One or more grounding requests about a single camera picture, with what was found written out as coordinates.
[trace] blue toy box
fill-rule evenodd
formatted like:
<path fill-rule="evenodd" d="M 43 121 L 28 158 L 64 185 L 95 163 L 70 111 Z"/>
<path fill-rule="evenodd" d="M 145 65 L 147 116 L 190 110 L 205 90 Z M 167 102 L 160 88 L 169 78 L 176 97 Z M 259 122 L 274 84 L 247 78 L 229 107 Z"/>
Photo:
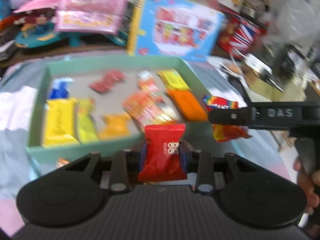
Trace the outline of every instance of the blue toy box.
<path fill-rule="evenodd" d="M 223 18 L 221 12 L 187 0 L 137 0 L 128 54 L 205 61 Z"/>

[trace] yellow snack bar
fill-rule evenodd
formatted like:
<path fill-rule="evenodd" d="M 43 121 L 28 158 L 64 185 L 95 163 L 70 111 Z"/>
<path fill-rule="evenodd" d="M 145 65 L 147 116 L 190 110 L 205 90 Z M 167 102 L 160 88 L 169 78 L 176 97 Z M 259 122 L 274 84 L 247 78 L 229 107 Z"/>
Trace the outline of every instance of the yellow snack bar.
<path fill-rule="evenodd" d="M 46 115 L 43 146 L 78 144 L 74 128 L 74 98 L 47 100 L 49 110 Z"/>
<path fill-rule="evenodd" d="M 94 99 L 79 100 L 77 108 L 77 135 L 81 143 L 97 142 L 99 138 L 90 113 L 94 108 Z"/>
<path fill-rule="evenodd" d="M 175 69 L 161 70 L 157 72 L 164 85 L 169 90 L 190 90 L 178 71 Z"/>
<path fill-rule="evenodd" d="M 104 115 L 102 119 L 106 123 L 106 127 L 99 132 L 101 140 L 108 139 L 110 137 L 130 135 L 130 131 L 128 129 L 130 116 L 127 113 Z"/>

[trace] lime green snack bar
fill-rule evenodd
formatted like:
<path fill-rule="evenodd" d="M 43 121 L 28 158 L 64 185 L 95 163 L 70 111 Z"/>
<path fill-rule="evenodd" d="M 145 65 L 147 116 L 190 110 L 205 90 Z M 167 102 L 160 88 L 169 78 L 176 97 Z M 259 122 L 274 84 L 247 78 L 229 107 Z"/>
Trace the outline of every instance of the lime green snack bar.
<path fill-rule="evenodd" d="M 94 100 L 92 98 L 79 100 L 77 109 L 77 134 L 81 143 L 99 141 L 95 126 L 90 116 L 93 107 Z"/>

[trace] finger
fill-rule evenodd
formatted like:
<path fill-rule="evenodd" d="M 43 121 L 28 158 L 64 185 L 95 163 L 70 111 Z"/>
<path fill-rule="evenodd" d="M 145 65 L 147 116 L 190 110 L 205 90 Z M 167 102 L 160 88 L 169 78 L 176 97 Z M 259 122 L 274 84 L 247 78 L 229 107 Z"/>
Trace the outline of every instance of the finger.
<path fill-rule="evenodd" d="M 314 213 L 312 207 L 307 207 L 307 208 L 304 210 L 304 212 L 305 212 L 305 213 L 308 213 L 309 215 L 313 215 L 313 213 Z"/>
<path fill-rule="evenodd" d="M 320 202 L 320 199 L 315 193 L 307 195 L 307 206 L 308 207 L 316 208 L 316 207 L 318 207 L 319 202 Z"/>
<path fill-rule="evenodd" d="M 297 158 L 296 161 L 293 164 L 293 169 L 295 171 L 300 171 L 301 170 L 301 161 L 300 158 Z"/>
<path fill-rule="evenodd" d="M 312 180 L 314 184 L 320 186 L 320 170 L 312 174 Z"/>
<path fill-rule="evenodd" d="M 297 183 L 303 189 L 307 196 L 313 193 L 313 190 L 315 188 L 314 184 L 311 178 L 305 173 L 301 171 L 298 173 Z"/>

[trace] pink plastic bag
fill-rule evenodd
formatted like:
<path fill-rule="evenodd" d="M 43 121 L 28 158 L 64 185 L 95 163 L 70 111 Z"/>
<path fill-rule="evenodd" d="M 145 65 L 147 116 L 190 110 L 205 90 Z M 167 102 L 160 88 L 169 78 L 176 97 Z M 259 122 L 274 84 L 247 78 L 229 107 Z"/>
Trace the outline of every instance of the pink plastic bag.
<path fill-rule="evenodd" d="M 126 0 L 61 0 L 56 31 L 116 34 Z"/>

